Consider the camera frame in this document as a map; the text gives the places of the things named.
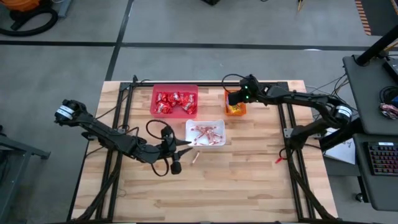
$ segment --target white label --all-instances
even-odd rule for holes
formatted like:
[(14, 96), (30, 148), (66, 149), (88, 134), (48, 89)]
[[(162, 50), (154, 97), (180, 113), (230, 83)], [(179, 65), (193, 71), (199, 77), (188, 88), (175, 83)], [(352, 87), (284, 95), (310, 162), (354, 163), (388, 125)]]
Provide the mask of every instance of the white label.
[(73, 114), (75, 112), (74, 110), (70, 109), (69, 107), (63, 106), (63, 105), (60, 107), (60, 109), (66, 111), (70, 114)]
[(393, 146), (394, 143), (392, 142), (379, 142), (379, 146)]
[(347, 117), (351, 117), (351, 115), (345, 110), (338, 110), (337, 112), (344, 114)]
[(348, 107), (345, 106), (337, 106), (336, 109), (346, 111), (347, 113), (349, 113), (349, 115), (353, 114), (353, 112)]
[(66, 116), (66, 117), (69, 118), (69, 119), (72, 119), (72, 115), (68, 114), (67, 112), (65, 112), (65, 111), (63, 111), (63, 110), (61, 110), (61, 109), (58, 109), (58, 110), (57, 110), (57, 113), (58, 113), (58, 114), (62, 114), (62, 115)]

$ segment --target white container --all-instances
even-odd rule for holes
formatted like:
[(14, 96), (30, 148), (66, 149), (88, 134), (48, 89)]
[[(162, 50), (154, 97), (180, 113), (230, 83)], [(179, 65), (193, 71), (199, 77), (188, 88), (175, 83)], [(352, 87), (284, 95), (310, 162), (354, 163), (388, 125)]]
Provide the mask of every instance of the white container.
[[(206, 136), (203, 136), (202, 138), (197, 139), (197, 141), (194, 141), (198, 135), (200, 135), (200, 131), (192, 131), (192, 128), (195, 126), (215, 126), (217, 127), (213, 131), (216, 134), (219, 134), (222, 136), (220, 139), (220, 142), (214, 145), (209, 145), (209, 140), (206, 138)], [(222, 119), (219, 119), (217, 121), (193, 121), (189, 119), (186, 124), (185, 124), (185, 140), (190, 141), (191, 144), (189, 146), (195, 146), (195, 147), (202, 147), (202, 148), (207, 148), (207, 147), (215, 147), (215, 146), (223, 146), (225, 145), (226, 142), (226, 136), (225, 136), (225, 123)]]

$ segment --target gray concrete floor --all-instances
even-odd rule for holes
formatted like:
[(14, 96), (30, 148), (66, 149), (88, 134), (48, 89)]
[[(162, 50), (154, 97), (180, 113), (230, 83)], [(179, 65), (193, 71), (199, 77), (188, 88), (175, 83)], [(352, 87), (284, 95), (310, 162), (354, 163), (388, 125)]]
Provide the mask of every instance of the gray concrete floor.
[[(74, 0), (68, 17), (33, 37), (0, 40), (115, 42), (128, 0)], [(124, 42), (367, 46), (354, 0), (135, 0)], [(35, 18), (26, 27), (46, 20)], [(9, 26), (0, 11), (0, 25)], [(15, 140), (51, 151), (48, 161), (33, 158), (12, 211), (28, 223), (62, 222), (72, 201), (87, 142), (78, 128), (53, 123), (63, 99), (84, 102), (95, 113), (113, 47), (0, 45), (0, 124)], [(348, 51), (128, 48), (118, 55), (112, 80), (132, 75), (151, 80), (219, 80), (229, 73), (264, 80), (305, 80), (320, 86), (343, 74)], [(322, 90), (331, 92), (333, 86)], [(350, 88), (340, 95), (354, 105)], [(360, 204), (354, 177), (330, 177), (340, 218), (396, 223), (398, 213)]]

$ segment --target wooden table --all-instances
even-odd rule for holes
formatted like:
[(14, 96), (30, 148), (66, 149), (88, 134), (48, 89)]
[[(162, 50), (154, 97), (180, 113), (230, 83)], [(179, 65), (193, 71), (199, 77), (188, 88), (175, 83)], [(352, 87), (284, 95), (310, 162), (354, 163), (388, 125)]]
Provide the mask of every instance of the wooden table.
[[(305, 91), (301, 80), (288, 83), (291, 90)], [(104, 83), (97, 115), (116, 105), (119, 84)], [(140, 127), (139, 136), (150, 144), (158, 144), (159, 140), (150, 137), (145, 130), (146, 123), (152, 119), (149, 111), (151, 96), (150, 87), (134, 90), (129, 125), (131, 128)], [(197, 151), (190, 151), (181, 160), (181, 174), (157, 177), (149, 164), (126, 157), (123, 159), (115, 222), (297, 221), (287, 163), (275, 163), (279, 150), (284, 147), (277, 107), (247, 104), (247, 115), (228, 117), (223, 112), (223, 96), (222, 87), (199, 87), (196, 120), (223, 119), (226, 145), (218, 149), (202, 149), (193, 166), (190, 163)], [(294, 106), (294, 112), (297, 124), (312, 122), (310, 108)], [(111, 126), (113, 116), (110, 113), (100, 120)], [(178, 138), (185, 138), (184, 119), (165, 121), (174, 128)], [(160, 136), (161, 128), (160, 124), (151, 124), (150, 130)], [(308, 143), (318, 144), (315, 140), (308, 140)], [(91, 142), (88, 152), (98, 146), (97, 142)], [(321, 204), (337, 217), (321, 151), (304, 147), (303, 156), (312, 191)], [(86, 159), (72, 218), (81, 215), (98, 193), (105, 158), (106, 150), (103, 149)], [(164, 172), (165, 166), (161, 161), (155, 166), (159, 173)], [(302, 192), (300, 197), (307, 214)], [(106, 201), (104, 216), (108, 211), (107, 204)]]

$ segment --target black desk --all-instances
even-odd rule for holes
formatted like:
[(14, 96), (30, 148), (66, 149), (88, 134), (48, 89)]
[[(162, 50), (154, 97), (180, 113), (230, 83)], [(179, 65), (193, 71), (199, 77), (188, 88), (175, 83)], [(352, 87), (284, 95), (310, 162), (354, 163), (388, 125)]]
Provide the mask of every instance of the black desk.
[(359, 171), (372, 207), (376, 210), (398, 211), (398, 194), (396, 193), (398, 177), (371, 175), (366, 151), (363, 147), (363, 143), (369, 141), (398, 142), (398, 137), (354, 134), (353, 139)]
[(360, 119), (353, 121), (354, 128), (345, 137), (353, 136), (356, 157), (361, 174), (358, 177), (364, 200), (369, 200), (376, 210), (398, 211), (398, 177), (371, 175), (363, 142), (398, 142), (398, 121), (386, 118), (379, 111), (379, 92), (395, 81), (382, 67), (384, 59), (374, 58), (362, 67), (353, 57), (343, 58), (346, 74), (351, 85)]
[(383, 59), (373, 59), (362, 67), (353, 57), (344, 57), (343, 63), (355, 103), (366, 134), (398, 135), (398, 121), (391, 121), (379, 111), (379, 92), (386, 86), (395, 86), (395, 81), (382, 67)]

